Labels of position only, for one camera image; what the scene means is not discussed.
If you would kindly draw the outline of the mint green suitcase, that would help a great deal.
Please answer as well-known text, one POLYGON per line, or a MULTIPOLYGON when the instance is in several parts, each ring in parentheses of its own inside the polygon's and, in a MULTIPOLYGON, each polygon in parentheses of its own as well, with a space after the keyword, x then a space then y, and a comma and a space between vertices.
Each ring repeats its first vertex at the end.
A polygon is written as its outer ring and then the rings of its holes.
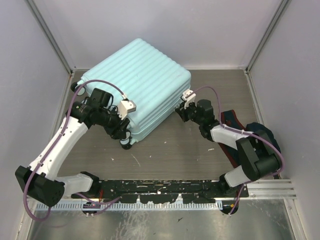
POLYGON ((123 149, 143 140, 183 102, 191 87, 191 73, 170 57, 137 38, 85 72, 71 85, 78 95, 94 89, 113 95, 113 105, 128 99, 136 111, 127 115, 130 137, 118 139, 123 149))

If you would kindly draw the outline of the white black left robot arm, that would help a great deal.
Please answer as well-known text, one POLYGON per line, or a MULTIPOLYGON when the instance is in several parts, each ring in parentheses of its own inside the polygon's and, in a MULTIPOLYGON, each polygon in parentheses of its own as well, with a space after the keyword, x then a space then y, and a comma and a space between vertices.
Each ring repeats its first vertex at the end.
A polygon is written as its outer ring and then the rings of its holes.
POLYGON ((47 207, 55 206, 64 196, 84 193, 95 198, 100 193, 98 177, 87 173, 58 177, 62 163, 77 141, 94 125, 104 127, 116 140, 129 136, 127 115, 136 110, 133 101, 125 98, 113 104, 113 95, 95 88, 82 102, 74 101, 63 122, 40 155, 28 167, 19 166, 15 177, 25 196, 47 207))

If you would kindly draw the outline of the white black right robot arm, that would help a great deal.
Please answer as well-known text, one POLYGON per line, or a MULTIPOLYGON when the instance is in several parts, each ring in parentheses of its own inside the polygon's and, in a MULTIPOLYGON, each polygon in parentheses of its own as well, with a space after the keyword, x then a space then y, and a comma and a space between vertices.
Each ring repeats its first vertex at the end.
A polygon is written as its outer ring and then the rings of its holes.
POLYGON ((227 156, 233 170, 219 177, 218 188, 225 197, 231 197, 237 187, 255 182, 269 175, 278 175, 284 160, 280 147, 271 130, 252 122, 243 126, 234 110, 214 115, 210 100, 181 102, 175 109, 183 122, 198 125, 201 135, 218 143, 227 156))

